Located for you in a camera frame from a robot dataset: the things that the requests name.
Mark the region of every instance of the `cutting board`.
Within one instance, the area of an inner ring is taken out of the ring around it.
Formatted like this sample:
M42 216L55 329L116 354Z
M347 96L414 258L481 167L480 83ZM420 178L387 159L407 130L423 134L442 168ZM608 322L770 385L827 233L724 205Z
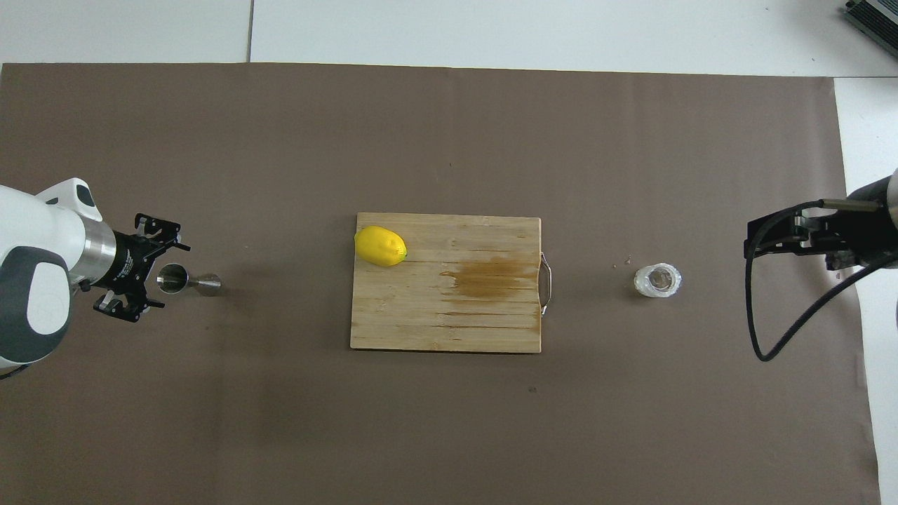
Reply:
M409 255L386 268L356 257L353 349L540 352L539 218L357 215L370 225Z

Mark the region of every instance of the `stain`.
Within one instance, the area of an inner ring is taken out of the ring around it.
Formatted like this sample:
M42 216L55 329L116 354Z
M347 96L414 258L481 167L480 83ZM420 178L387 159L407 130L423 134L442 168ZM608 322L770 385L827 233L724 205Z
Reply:
M460 295L497 300L511 297L516 290L534 289L522 287L520 281L535 282L539 271L530 262L497 256L489 261L462 261L458 271L440 275L455 279L453 287Z

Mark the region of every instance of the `metal cylinder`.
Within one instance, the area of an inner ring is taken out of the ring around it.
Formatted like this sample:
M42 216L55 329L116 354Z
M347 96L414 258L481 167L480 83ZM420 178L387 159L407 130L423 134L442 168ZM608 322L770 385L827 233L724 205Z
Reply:
M190 287L204 297L214 297L222 287L222 280L214 273L191 276L178 263L169 263L156 274L156 286L168 295L176 295Z
M68 276L72 284L82 280L93 284L107 275L115 261L115 232L102 221L79 217L84 223L84 251Z

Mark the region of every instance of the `white floor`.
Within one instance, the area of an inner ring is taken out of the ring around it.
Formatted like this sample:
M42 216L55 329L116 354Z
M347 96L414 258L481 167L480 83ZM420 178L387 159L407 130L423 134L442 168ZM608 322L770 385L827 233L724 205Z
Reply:
M853 190L898 168L898 59L842 20L842 5L841 0L0 0L0 61L251 58L835 76L840 77L836 102L846 183ZM886 505L898 505L896 285L894 271L858 285Z

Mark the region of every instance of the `metal handle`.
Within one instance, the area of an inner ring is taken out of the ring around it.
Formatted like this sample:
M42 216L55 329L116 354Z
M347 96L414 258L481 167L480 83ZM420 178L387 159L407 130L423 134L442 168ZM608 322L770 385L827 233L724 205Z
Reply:
M539 290L540 290L540 308L541 308L540 314L546 315L546 309L549 308L549 302L552 300L552 267L550 267L549 262L546 261L546 255L544 253L540 252L540 273L542 273L543 270L546 271L546 276L543 277L541 275L540 282L539 282L539 284L540 284L540 288L539 288ZM545 301L542 301L543 300L543 297L542 297L542 286L543 286L542 280L543 279L546 279L545 286L546 286L547 294L545 297Z

